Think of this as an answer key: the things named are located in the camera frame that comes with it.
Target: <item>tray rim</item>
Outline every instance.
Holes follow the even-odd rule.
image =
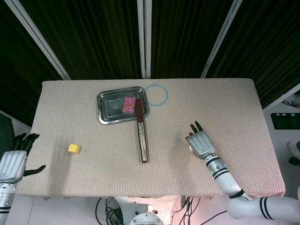
[[[100,104],[99,104],[99,97],[103,93],[110,92],[110,91],[123,91],[123,90],[133,89],[133,88],[140,88],[144,92],[145,102],[146,102],[146,110],[147,111],[146,111],[146,113],[143,116],[147,117],[149,115],[150,112],[149,112],[149,106],[148,106],[148,100],[147,100],[146,90],[143,87],[141,87],[141,86],[133,86],[133,87],[128,87],[128,88],[118,88],[118,89],[113,89],[113,90],[105,90],[105,91],[100,92],[97,95],[98,117],[99,117],[99,120],[100,120],[100,122],[102,124],[113,124],[113,123],[119,123],[119,122],[129,121],[129,120],[136,120],[136,116],[134,116],[134,117],[128,117],[128,118],[124,118],[124,119],[104,121],[101,118],[101,110],[100,110]]]

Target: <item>cable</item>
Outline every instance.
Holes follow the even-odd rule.
[[[186,218],[187,218],[187,225],[190,225],[190,224],[191,224],[191,216],[192,216],[193,213],[196,211],[196,209],[197,209],[197,207],[198,207],[198,205],[199,205],[200,199],[201,199],[201,197],[199,197],[199,200],[198,200],[198,202],[197,202],[197,205],[196,205],[196,207],[193,209],[193,200],[194,200],[194,199],[193,199],[193,198],[191,199],[191,197],[189,196],[189,197],[187,197],[186,201],[184,202],[184,204],[183,204],[184,206],[182,207],[181,210],[178,210],[178,211],[172,211],[172,212],[174,212],[174,214],[175,214],[175,213],[178,213],[178,212],[182,211],[182,210],[185,208],[185,206],[187,206],[186,211],[185,211],[185,213],[183,214],[183,216],[182,216],[182,218],[181,218],[181,220],[180,220],[180,222],[179,222],[178,225],[181,225],[182,223],[183,223],[183,225],[185,225],[185,224],[186,224]],[[174,214],[172,215],[171,225],[172,225],[172,223],[173,223]]]
[[[288,105],[288,106],[295,107],[295,108],[300,108],[300,105],[294,104],[293,101],[283,100],[282,103],[285,104],[285,105]]]
[[[212,218],[206,220],[204,223],[201,223],[200,225],[203,225],[203,224],[205,224],[205,223],[211,221],[213,218],[215,218],[215,217],[217,217],[218,215],[221,215],[222,213],[225,213],[225,212],[227,212],[227,210],[226,210],[226,211],[223,211],[223,212],[220,212],[220,213],[218,213],[218,214],[216,214],[216,215],[214,215]]]
[[[96,208],[95,208],[95,216],[96,216],[96,220],[100,225],[103,225],[102,223],[100,223],[98,215],[97,215],[97,209],[98,209],[98,205],[99,202],[101,201],[102,198],[99,198],[99,200],[96,203]],[[122,210],[121,208],[117,208],[117,209],[112,209],[111,207],[108,206],[108,204],[113,200],[113,198],[111,198],[109,201],[106,198],[105,200],[105,213],[106,213],[106,223],[107,225],[124,225],[124,221],[123,221],[123,214],[122,214]]]
[[[102,198],[99,198],[98,202],[96,203],[96,208],[95,208],[95,216],[96,216],[96,220],[97,222],[100,224],[100,225],[103,225],[102,223],[100,223],[99,219],[98,219],[98,216],[97,216],[97,208],[98,208],[98,205],[99,205],[99,202]]]

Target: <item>black joint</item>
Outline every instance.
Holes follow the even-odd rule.
[[[229,173],[229,171],[226,170],[226,171],[224,171],[224,172],[219,173],[217,176],[214,177],[215,180],[216,180],[219,176],[223,175],[224,173]]]
[[[208,166],[209,163],[211,163],[211,162],[213,162],[213,161],[215,161],[215,160],[217,160],[217,159],[220,159],[220,158],[219,158],[219,157],[215,157],[215,158],[211,159],[210,161],[208,161],[208,162],[206,163],[206,166]]]
[[[241,189],[238,193],[236,193],[235,195],[229,196],[230,199],[233,198],[237,198],[237,197],[241,197],[243,194],[245,193],[245,191],[243,189]]]

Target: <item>black stripe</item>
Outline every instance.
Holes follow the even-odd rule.
[[[241,197],[244,193],[245,193],[245,191],[243,189],[241,189],[238,193],[236,193],[236,194],[234,194],[232,196],[229,196],[229,198],[232,199],[232,198]]]
[[[263,204],[262,204],[262,202],[263,202],[263,197],[260,199],[260,201],[259,201],[259,207],[261,207],[261,212],[262,212],[262,215],[266,218],[266,219],[268,219],[267,217],[266,217],[266,215],[264,214],[264,212],[263,212]]]
[[[246,197],[244,197],[244,196],[240,196],[241,198],[244,198],[244,199],[246,199],[247,201],[249,201],[249,199],[247,199]]]
[[[219,174],[215,177],[215,179],[218,178],[219,176],[221,176],[221,175],[224,174],[224,173],[229,173],[229,171],[227,170],[227,171],[224,171],[224,172],[219,173]]]
[[[268,209],[267,209],[267,198],[268,198],[268,197],[266,197],[266,198],[264,199],[264,201],[263,201],[264,210],[266,211],[268,217],[269,217],[271,220],[273,220],[273,218],[270,216],[270,214],[269,214],[269,212],[268,212]]]
[[[222,171],[222,170],[227,170],[227,168],[222,168],[220,170],[218,170],[217,172],[215,172],[212,176],[214,177],[218,172]]]
[[[213,162],[213,161],[215,161],[215,160],[217,160],[217,159],[220,159],[220,158],[219,158],[219,157],[215,157],[215,158],[211,159],[210,161],[208,161],[208,162],[206,163],[206,166],[207,166],[209,163],[211,163],[211,162]]]

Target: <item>electronic device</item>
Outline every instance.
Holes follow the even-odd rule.
[[[272,113],[271,118],[275,130],[300,129],[300,113]]]

